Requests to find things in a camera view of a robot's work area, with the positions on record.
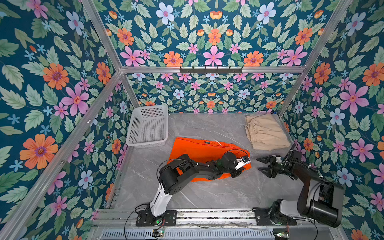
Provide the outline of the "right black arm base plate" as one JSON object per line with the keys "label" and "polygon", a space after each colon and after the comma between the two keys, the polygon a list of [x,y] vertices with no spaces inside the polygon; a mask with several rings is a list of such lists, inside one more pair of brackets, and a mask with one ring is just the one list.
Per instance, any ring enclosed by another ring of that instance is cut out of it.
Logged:
{"label": "right black arm base plate", "polygon": [[253,208],[258,226],[296,226],[297,221],[272,209]]}

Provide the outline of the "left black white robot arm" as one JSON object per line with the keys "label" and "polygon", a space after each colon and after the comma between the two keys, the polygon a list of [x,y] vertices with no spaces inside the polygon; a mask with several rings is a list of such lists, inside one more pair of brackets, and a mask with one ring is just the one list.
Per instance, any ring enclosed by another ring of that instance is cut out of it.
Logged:
{"label": "left black white robot arm", "polygon": [[180,192],[194,179],[208,181],[217,180],[228,174],[231,178],[238,177],[251,164],[249,155],[243,152],[236,156],[233,151],[227,151],[220,159],[199,163],[183,154],[157,170],[159,182],[158,192],[150,202],[149,210],[153,217],[162,216],[173,195]]}

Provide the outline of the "beige drawstring shorts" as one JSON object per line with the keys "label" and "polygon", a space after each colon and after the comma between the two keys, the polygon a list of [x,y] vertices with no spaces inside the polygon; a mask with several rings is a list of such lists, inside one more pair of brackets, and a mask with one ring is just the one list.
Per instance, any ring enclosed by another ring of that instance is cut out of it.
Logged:
{"label": "beige drawstring shorts", "polygon": [[291,146],[284,130],[270,114],[246,116],[245,130],[254,150],[274,151]]}

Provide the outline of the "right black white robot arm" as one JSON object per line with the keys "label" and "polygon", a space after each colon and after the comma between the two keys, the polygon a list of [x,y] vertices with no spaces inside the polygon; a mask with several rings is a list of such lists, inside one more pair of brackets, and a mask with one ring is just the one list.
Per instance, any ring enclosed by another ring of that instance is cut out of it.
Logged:
{"label": "right black white robot arm", "polygon": [[296,201],[278,199],[272,204],[267,213],[271,223],[296,225],[297,220],[309,220],[313,224],[319,222],[333,228],[341,224],[344,188],[326,180],[314,168],[302,162],[301,153],[289,151],[284,158],[270,155],[257,161],[267,165],[258,170],[270,179],[286,175],[303,183]]}

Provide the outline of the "orange shorts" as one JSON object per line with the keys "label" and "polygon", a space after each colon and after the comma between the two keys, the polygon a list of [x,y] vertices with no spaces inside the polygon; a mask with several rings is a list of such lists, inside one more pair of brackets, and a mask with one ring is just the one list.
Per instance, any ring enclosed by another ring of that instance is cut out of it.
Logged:
{"label": "orange shorts", "polygon": [[234,154],[237,159],[250,156],[249,151],[232,143],[177,137],[168,163],[180,159],[182,155],[188,155],[193,161],[206,164],[221,159],[225,153]]}

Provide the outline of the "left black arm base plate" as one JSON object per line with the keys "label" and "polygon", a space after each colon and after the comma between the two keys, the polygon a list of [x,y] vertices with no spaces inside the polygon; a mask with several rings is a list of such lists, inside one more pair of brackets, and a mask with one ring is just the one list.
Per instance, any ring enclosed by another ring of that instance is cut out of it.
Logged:
{"label": "left black arm base plate", "polygon": [[167,210],[164,214],[154,217],[150,210],[139,211],[136,227],[174,227],[177,213],[176,210]]}

